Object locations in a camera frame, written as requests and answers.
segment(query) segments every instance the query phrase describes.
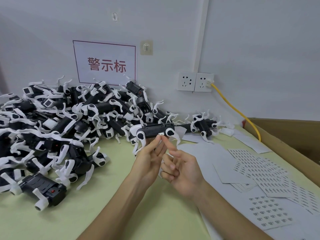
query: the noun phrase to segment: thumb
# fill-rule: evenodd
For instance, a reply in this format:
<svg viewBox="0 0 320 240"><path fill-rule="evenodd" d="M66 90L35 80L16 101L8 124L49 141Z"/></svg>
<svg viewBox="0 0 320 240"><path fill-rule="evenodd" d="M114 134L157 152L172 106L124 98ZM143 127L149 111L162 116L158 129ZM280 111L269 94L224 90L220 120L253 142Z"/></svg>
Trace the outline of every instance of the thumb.
<svg viewBox="0 0 320 240"><path fill-rule="evenodd" d="M149 145L145 146L141 151L144 153L150 153L153 149L155 149L161 140L161 136L157 135L153 141L149 143Z"/></svg>
<svg viewBox="0 0 320 240"><path fill-rule="evenodd" d="M185 162L190 162L190 161L193 161L193 160L196 160L196 158L189 154L189 153L186 153L182 150L178 150L178 151L169 151L170 155L174 156L174 157L179 157L181 158L183 161Z"/></svg>

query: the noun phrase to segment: paper sign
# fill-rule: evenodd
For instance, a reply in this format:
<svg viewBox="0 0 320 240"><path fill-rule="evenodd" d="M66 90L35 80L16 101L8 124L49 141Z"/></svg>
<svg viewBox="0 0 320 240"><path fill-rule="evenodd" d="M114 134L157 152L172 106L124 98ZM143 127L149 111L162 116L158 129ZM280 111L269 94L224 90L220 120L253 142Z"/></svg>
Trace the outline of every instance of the paper sign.
<svg viewBox="0 0 320 240"><path fill-rule="evenodd" d="M80 83L106 81L126 85L125 76L136 80L136 47L133 45L73 41Z"/></svg>

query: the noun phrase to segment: sign border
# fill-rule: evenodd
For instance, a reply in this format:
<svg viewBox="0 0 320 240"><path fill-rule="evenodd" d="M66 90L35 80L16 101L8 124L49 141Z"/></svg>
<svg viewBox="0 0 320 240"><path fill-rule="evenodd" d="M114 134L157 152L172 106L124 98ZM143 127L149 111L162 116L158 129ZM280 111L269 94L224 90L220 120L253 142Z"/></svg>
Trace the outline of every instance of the sign border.
<svg viewBox="0 0 320 240"><path fill-rule="evenodd" d="M134 47L134 83L136 83L136 60L137 60L137 54L136 54L136 46L135 45L127 45L127 44L114 44L114 43L102 43L102 42L93 42L93 41L82 41L82 40L72 40L73 43L73 51L74 51L74 58L75 58L75 65L77 66L77 74L78 74L78 81L79 83L86 83L86 84L92 84L93 82L80 82L79 78L79 71L78 71L78 64L77 64L77 57L76 57L76 50L75 50L75 42L85 42L85 43L96 43L96 44L112 44L112 45L121 45L121 46L131 46ZM109 84L111 86L118 86L119 84Z"/></svg>

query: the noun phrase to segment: forearm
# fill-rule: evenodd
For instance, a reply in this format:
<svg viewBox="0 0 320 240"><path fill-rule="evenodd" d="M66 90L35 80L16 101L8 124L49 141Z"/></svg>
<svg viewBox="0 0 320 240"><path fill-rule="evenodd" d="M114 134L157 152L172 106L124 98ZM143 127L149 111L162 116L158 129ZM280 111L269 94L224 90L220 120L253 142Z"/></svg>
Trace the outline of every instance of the forearm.
<svg viewBox="0 0 320 240"><path fill-rule="evenodd" d="M146 192L139 180L129 174L109 203L77 240L118 239Z"/></svg>
<svg viewBox="0 0 320 240"><path fill-rule="evenodd" d="M224 239L272 239L231 206L206 181L195 195L195 204Z"/></svg>

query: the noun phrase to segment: pile of robot toys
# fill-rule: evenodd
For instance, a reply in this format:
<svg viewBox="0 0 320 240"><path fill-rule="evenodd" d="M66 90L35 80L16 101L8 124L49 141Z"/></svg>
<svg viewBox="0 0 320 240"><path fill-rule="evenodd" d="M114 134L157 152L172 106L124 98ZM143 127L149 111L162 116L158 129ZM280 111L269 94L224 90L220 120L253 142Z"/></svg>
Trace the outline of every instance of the pile of robot toys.
<svg viewBox="0 0 320 240"><path fill-rule="evenodd" d="M147 138L158 134L180 142L175 126L187 132L201 131L205 141L217 134L222 123L195 114L193 121L173 122L178 114L163 112L150 103L146 88L129 79L122 89L109 87L105 81L89 86L68 87L70 81L57 86L31 82L23 88L23 96L13 93L0 109L0 193L26 193L39 200L39 211L58 205L66 196L70 183L85 175L77 190L86 185L94 169L110 158L94 149L99 138L125 136L134 145L136 155ZM90 143L90 150L83 143ZM55 181L46 177L54 170Z"/></svg>

